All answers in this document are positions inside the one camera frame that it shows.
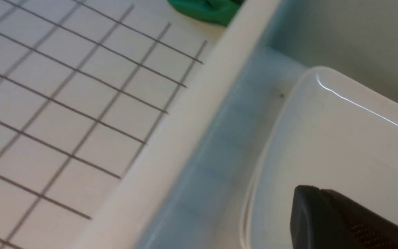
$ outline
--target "green object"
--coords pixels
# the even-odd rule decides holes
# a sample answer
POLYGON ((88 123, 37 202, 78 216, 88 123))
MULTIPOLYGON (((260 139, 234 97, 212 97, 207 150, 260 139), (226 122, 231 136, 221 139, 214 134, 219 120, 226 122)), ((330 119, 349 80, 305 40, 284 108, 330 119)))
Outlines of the green object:
POLYGON ((168 0, 179 12, 194 19, 227 26, 240 5, 232 0, 168 0))

